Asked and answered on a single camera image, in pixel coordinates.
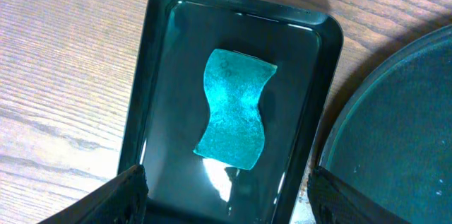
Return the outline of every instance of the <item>black round object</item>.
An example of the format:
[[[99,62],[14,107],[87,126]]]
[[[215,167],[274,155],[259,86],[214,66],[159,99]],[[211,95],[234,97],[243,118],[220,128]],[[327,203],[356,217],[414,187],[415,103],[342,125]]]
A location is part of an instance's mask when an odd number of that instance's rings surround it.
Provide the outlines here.
[[[411,223],[452,220],[452,25],[366,78],[336,120],[320,165]]]

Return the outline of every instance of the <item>wooden floor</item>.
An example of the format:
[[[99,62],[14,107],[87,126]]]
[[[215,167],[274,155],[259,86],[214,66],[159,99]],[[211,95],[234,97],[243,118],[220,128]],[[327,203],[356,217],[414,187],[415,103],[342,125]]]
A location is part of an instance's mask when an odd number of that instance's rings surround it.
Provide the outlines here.
[[[146,1],[0,0],[0,223],[36,223],[115,176]],[[271,1],[343,28],[316,145],[366,75],[452,23],[452,0]]]

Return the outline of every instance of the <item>sponge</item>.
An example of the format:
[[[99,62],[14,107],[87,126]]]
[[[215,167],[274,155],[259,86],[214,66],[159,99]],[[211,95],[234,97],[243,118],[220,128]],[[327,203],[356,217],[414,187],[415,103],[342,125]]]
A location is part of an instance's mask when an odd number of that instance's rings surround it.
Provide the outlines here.
[[[265,135],[258,102],[277,66],[246,54],[215,49],[204,71],[210,119],[194,153],[250,170]]]

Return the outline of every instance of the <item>wooden table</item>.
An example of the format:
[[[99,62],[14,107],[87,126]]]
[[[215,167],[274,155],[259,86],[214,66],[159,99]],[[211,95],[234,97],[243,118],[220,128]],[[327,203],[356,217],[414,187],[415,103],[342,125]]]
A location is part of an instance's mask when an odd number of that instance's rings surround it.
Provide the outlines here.
[[[0,0],[0,223],[35,223],[115,176],[146,1]],[[344,31],[316,145],[372,69],[452,23],[452,0],[271,1]]]

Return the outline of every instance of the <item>rectangular tray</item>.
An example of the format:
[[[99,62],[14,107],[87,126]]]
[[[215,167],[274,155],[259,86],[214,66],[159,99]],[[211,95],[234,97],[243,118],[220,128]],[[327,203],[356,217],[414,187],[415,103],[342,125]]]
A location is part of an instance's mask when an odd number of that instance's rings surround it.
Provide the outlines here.
[[[259,0],[149,0],[119,172],[143,163],[148,223],[288,223],[343,44],[337,21]],[[209,119],[215,48],[278,66],[259,100],[252,170],[193,153]]]

